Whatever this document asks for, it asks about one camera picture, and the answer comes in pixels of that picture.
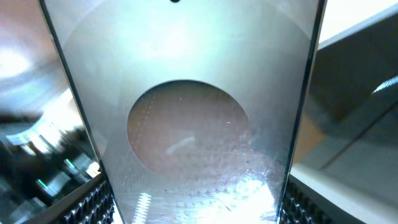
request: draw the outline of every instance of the brushed metal surface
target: brushed metal surface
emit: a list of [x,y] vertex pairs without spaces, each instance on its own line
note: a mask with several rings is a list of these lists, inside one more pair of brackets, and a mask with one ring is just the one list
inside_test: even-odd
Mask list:
[[[143,193],[148,222],[275,220],[318,1],[45,3],[125,222],[137,221]],[[127,136],[131,108],[174,80],[207,83],[236,101],[259,167],[195,189],[140,161]],[[250,167],[236,158],[228,163]]]

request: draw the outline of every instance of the circular hole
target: circular hole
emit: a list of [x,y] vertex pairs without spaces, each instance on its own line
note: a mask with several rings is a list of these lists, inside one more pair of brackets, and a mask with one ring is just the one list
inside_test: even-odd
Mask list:
[[[148,105],[146,125],[136,129]],[[243,176],[248,165],[263,168],[262,154],[251,150],[249,119],[242,107],[223,90],[202,82],[173,81],[145,92],[129,113],[127,136],[148,169],[172,180],[217,183],[212,180],[221,174]],[[257,155],[257,161],[247,164],[243,154]]]

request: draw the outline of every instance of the metal plate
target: metal plate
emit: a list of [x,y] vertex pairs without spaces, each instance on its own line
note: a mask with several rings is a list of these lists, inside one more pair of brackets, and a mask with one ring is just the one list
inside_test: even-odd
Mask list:
[[[275,221],[290,169],[323,2],[47,0],[42,7],[125,222]],[[180,114],[181,120],[204,119],[203,124],[209,125],[180,127],[183,130],[178,132],[164,129],[172,125],[162,125],[169,121],[161,118],[153,124],[154,131],[141,136],[149,143],[140,146],[148,153],[147,159],[140,157],[140,150],[134,151],[137,139],[133,138],[140,132],[130,129],[137,128],[131,123],[144,120],[134,110],[148,109],[151,100],[147,98],[155,97],[158,89],[168,92],[163,101],[170,104],[172,97],[178,97],[189,99],[191,106],[210,102],[204,106],[207,109],[241,108],[246,114],[242,116],[247,117],[247,150],[253,163],[243,159],[246,151],[240,146],[221,154],[209,149],[222,145],[221,140],[207,134],[212,137],[206,141],[198,133],[222,129],[230,122],[226,119],[229,112],[224,108],[219,116],[209,112],[201,117],[200,106],[196,115],[189,110]],[[194,90],[199,96],[193,97]],[[206,91],[214,94],[208,96]],[[137,103],[139,98],[146,99],[144,106]],[[172,106],[163,105],[162,110],[172,110]],[[170,116],[169,120],[178,120],[177,115]],[[157,127],[164,131],[156,132]],[[175,150],[172,145],[185,145],[178,142],[186,138],[195,138],[190,147],[198,157],[168,159]],[[198,138],[204,142],[201,147]],[[155,163],[156,169],[148,161]],[[172,161],[183,163],[171,175],[164,170]],[[195,162],[201,166],[195,168]],[[217,170],[220,164],[235,166],[238,171]],[[207,178],[211,170],[225,177]],[[197,176],[181,178],[192,174]]]

